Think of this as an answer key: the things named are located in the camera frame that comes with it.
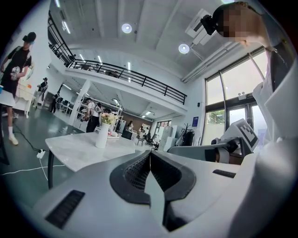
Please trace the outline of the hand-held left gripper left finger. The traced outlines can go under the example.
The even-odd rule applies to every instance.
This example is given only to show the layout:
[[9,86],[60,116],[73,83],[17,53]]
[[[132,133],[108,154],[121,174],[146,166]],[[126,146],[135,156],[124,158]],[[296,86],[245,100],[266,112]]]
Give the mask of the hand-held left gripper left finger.
[[47,191],[33,207],[23,205],[30,225],[47,238],[161,238],[167,230],[150,205],[129,203],[110,184],[119,165],[142,152],[95,163]]

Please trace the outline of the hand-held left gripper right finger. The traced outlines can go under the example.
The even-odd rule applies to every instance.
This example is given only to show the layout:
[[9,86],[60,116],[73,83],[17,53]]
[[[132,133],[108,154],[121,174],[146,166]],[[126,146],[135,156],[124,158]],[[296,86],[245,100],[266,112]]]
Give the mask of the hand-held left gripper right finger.
[[239,165],[150,153],[150,169],[163,191],[163,221],[153,237],[227,238],[231,217],[218,202],[232,184]]

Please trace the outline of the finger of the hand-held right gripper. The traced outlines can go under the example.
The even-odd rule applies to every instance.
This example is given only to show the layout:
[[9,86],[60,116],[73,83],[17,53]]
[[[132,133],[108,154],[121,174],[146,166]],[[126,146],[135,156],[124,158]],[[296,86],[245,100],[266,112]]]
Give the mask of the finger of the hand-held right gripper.
[[202,146],[175,146],[167,150],[168,153],[182,156],[190,159],[202,160],[202,161],[215,161],[216,150],[218,148],[227,148],[228,144],[214,144],[214,145],[202,145]]

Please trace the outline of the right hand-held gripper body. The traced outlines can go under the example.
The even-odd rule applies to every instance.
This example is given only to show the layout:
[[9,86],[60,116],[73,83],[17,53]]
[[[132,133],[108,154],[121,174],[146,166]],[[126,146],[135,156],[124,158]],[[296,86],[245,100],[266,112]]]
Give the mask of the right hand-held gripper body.
[[259,138],[252,127],[240,119],[232,123],[223,136],[211,141],[212,147],[205,150],[205,160],[224,164],[240,165],[244,157],[253,153]]

